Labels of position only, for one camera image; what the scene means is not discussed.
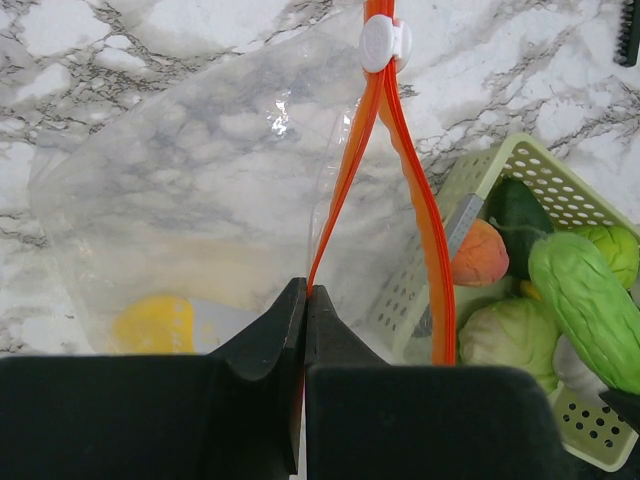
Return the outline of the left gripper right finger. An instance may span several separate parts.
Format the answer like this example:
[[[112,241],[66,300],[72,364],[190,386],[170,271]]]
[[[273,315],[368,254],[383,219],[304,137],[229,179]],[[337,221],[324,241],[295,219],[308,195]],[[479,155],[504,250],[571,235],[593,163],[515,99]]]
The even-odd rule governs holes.
[[[566,479],[549,402],[509,367],[395,366],[308,302],[306,467],[311,479]]]

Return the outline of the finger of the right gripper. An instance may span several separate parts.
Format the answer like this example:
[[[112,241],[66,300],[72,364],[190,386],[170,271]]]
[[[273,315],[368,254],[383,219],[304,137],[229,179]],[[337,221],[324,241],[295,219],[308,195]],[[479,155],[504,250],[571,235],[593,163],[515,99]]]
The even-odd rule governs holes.
[[[598,393],[606,413],[615,412],[636,433],[639,432],[639,395],[608,388]]]

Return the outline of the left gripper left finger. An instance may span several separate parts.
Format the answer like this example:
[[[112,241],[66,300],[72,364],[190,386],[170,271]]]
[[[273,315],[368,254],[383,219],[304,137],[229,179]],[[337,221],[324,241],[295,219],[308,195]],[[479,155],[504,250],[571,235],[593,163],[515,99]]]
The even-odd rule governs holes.
[[[1,361],[5,479],[286,479],[299,466],[306,283],[204,355]]]

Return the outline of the green toy cucumber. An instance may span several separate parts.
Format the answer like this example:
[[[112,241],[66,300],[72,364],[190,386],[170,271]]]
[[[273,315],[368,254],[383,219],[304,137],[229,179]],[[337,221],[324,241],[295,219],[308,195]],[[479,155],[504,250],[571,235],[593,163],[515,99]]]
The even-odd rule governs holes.
[[[577,356],[607,387],[639,393],[639,309],[588,239],[548,234],[530,251],[528,270]]]

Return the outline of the yellow toy pear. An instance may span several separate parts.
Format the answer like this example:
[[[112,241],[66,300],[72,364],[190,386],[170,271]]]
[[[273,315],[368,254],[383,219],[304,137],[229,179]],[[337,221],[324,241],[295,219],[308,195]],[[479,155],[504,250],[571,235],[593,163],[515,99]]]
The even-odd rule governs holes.
[[[140,299],[114,321],[113,335],[123,353],[194,353],[195,313],[189,300],[173,295]]]

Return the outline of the pale green toy lettuce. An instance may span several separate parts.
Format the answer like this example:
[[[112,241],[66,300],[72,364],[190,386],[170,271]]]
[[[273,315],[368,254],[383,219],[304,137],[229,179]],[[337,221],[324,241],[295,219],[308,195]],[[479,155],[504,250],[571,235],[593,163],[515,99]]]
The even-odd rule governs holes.
[[[505,299],[480,308],[469,317],[458,333],[459,355],[465,365],[524,370],[550,394],[559,383],[553,369],[559,337],[555,319],[542,302]]]

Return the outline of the orange toy peach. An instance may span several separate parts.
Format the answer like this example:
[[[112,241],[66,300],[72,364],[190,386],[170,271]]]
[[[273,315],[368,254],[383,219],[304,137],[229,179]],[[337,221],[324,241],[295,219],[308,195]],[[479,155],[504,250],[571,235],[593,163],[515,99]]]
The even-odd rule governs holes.
[[[501,280],[509,268],[509,257],[500,233],[488,222],[476,219],[452,262],[453,283],[484,287]]]

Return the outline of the clear zip top bag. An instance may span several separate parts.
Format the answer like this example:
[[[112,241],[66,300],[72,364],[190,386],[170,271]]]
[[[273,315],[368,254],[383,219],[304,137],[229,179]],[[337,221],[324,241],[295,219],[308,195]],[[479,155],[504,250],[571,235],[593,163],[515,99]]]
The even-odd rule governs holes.
[[[400,103],[413,50],[391,1],[342,9],[290,40],[216,65],[79,145],[40,139],[31,205],[95,352],[115,319],[173,295],[194,353],[265,313],[293,278],[324,287],[364,331],[420,235],[431,361],[455,361],[441,214]]]

